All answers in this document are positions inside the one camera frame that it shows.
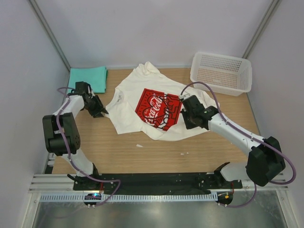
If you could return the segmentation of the white printed t-shirt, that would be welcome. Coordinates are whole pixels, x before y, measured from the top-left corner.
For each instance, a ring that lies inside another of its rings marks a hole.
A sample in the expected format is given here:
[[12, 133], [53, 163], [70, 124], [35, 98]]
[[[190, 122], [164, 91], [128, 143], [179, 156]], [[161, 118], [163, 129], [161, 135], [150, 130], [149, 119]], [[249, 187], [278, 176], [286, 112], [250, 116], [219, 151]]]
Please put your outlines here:
[[205, 91], [169, 79], [150, 62], [139, 64], [115, 88], [107, 116], [118, 134], [144, 132], [153, 140], [179, 141], [207, 132], [186, 128], [179, 99], [183, 89], [205, 107], [216, 105]]

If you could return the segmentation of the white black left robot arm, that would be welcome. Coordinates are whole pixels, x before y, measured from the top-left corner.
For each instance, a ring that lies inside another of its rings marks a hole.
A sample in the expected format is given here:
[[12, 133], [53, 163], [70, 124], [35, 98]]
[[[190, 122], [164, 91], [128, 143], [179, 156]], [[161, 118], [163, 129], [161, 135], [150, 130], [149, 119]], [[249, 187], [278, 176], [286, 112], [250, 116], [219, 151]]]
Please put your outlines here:
[[95, 165], [86, 158], [81, 149], [75, 118], [83, 110], [87, 110], [93, 118], [104, 117], [108, 112], [87, 82], [76, 82], [75, 88], [70, 88], [68, 94], [62, 90], [63, 88], [57, 90], [65, 96], [61, 107], [42, 118], [46, 149], [67, 161], [76, 171], [76, 176], [85, 177], [84, 184], [90, 190], [96, 190], [101, 179]]

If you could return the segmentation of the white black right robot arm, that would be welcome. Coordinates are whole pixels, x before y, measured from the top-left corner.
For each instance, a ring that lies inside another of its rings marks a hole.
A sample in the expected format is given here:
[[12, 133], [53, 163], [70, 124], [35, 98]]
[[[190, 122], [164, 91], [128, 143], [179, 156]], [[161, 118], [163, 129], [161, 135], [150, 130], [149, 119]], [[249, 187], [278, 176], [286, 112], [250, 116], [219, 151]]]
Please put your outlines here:
[[214, 182], [219, 188], [227, 187], [231, 181], [251, 180], [258, 186], [267, 185], [285, 169], [278, 141], [251, 133], [230, 121], [214, 107], [205, 107], [195, 95], [180, 95], [181, 111], [186, 128], [200, 127], [217, 133], [237, 146], [246, 156], [245, 163], [227, 162], [218, 168]]

